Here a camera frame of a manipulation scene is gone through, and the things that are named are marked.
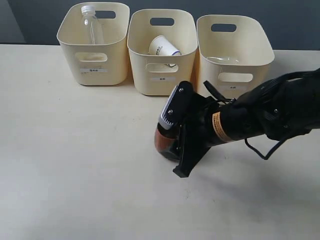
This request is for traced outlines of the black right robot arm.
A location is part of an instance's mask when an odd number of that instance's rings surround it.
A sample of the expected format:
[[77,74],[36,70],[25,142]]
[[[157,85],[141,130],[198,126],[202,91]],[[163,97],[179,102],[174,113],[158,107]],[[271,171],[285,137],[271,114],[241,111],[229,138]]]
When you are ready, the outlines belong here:
[[192,100],[182,123],[181,154],[173,172],[180,178],[212,147],[265,135],[276,142],[267,160],[288,139],[320,127],[320,72],[299,71],[268,80],[223,104],[212,97]]

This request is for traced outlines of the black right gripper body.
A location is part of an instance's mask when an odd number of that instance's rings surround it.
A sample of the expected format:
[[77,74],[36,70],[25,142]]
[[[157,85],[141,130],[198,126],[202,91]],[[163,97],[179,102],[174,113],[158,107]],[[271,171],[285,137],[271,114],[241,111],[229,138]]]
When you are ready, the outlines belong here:
[[220,144],[214,130],[212,115],[220,108],[219,102],[211,96],[204,97],[194,91],[178,94],[179,147],[211,148]]

